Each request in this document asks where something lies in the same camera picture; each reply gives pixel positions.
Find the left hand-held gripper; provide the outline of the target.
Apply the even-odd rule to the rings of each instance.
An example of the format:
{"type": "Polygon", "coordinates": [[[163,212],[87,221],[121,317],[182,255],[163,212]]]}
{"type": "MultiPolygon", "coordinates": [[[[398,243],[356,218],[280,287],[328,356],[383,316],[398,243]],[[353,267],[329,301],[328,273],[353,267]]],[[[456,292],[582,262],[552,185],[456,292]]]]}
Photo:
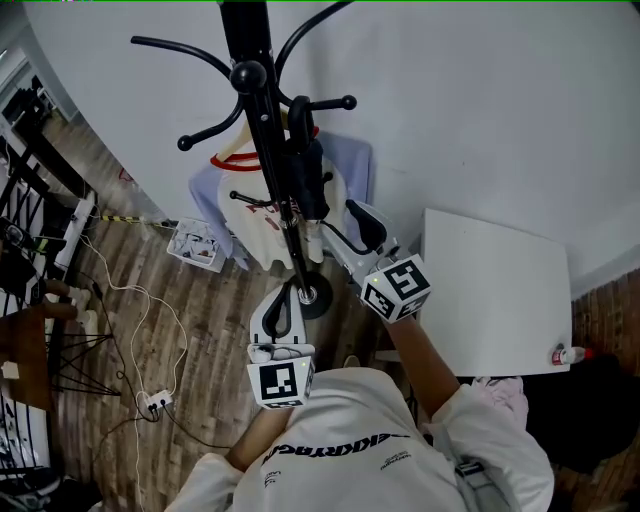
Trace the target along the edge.
{"type": "Polygon", "coordinates": [[[256,403],[264,409],[295,408],[308,401],[315,374],[315,347],[306,330],[294,284],[269,292],[250,319],[247,371],[256,403]],[[278,330],[278,323],[284,323],[278,330]]]}

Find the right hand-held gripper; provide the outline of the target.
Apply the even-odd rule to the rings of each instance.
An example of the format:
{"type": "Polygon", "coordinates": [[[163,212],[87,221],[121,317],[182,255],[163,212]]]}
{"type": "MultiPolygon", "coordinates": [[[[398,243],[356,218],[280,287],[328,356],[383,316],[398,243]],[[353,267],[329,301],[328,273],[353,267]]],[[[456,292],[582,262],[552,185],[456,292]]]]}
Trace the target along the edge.
{"type": "MultiPolygon", "coordinates": [[[[390,234],[389,219],[374,207],[352,199],[345,205],[358,224],[367,252],[382,253],[358,282],[361,302],[387,323],[413,315],[432,291],[422,258],[400,246],[390,234]]],[[[349,240],[325,221],[319,228],[324,246],[336,261],[349,273],[360,270],[360,255],[349,240]]]]}

